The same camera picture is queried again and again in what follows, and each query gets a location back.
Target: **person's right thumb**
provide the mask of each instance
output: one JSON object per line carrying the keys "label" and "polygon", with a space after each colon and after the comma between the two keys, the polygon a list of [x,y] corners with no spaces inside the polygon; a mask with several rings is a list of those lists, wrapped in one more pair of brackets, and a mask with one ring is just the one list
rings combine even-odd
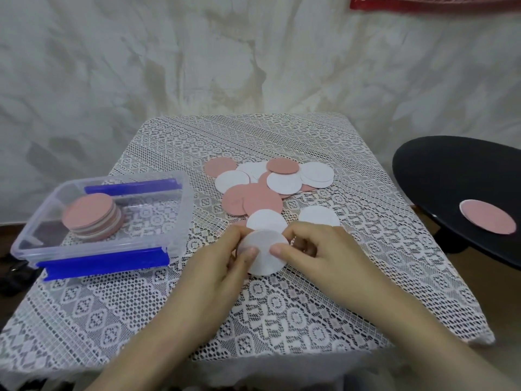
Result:
{"label": "person's right thumb", "polygon": [[317,261],[316,258],[306,255],[302,251],[283,243],[273,244],[269,249],[269,253],[278,259],[288,262],[305,275],[313,270]]}

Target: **gray textured wall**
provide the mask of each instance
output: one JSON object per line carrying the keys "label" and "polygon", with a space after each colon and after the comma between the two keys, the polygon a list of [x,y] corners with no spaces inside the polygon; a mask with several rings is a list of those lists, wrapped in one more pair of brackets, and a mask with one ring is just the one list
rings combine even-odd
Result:
{"label": "gray textured wall", "polygon": [[173,114],[338,111],[389,170],[413,137],[521,146],[521,19],[347,0],[0,0],[0,222],[108,173]]}

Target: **plastic container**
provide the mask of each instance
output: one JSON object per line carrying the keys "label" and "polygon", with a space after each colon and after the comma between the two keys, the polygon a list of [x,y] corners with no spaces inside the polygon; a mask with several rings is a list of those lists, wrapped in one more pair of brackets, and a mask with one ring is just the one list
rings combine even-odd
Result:
{"label": "plastic container", "polygon": [[[77,198],[97,192],[114,198],[125,222],[106,240],[83,242],[62,224],[62,213]],[[185,171],[72,180],[45,199],[11,254],[46,268],[46,280],[165,266],[185,254],[192,213],[193,190]]]}

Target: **white lace tablecloth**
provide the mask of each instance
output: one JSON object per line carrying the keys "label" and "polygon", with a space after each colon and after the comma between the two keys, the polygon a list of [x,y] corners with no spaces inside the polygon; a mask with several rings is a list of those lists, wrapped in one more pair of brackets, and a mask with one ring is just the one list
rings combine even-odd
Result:
{"label": "white lace tablecloth", "polygon": [[[456,335],[493,342],[475,297],[346,117],[163,117],[143,124],[112,174],[186,170],[195,191],[186,256],[166,268],[54,282],[41,277],[0,335],[0,382],[13,387],[37,373],[58,377],[99,368],[145,326],[186,259],[236,219],[222,210],[221,194],[203,172],[214,156],[238,163],[286,156],[330,164],[333,185],[285,199],[286,220],[297,219],[309,205],[334,209],[371,259]],[[162,221],[157,215],[150,220]],[[212,385],[252,375],[314,383],[339,375],[361,353],[388,346],[372,324],[338,307],[286,266],[250,280],[216,337],[192,356],[183,374]]]}

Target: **floor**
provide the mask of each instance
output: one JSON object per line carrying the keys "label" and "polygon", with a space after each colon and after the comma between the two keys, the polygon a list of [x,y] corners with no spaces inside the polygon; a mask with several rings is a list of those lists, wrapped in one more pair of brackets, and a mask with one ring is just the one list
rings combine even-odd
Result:
{"label": "floor", "polygon": [[[420,214],[420,219],[431,233],[438,229],[426,216]],[[19,230],[19,227],[0,229],[0,256],[9,252]],[[476,296],[497,339],[494,346],[477,348],[479,354],[521,386],[521,272],[474,249],[449,255],[449,259]],[[10,263],[0,261],[0,274],[9,266]],[[0,329],[24,295],[0,297]],[[407,371],[400,373],[395,381],[398,390],[421,389],[414,375]]]}

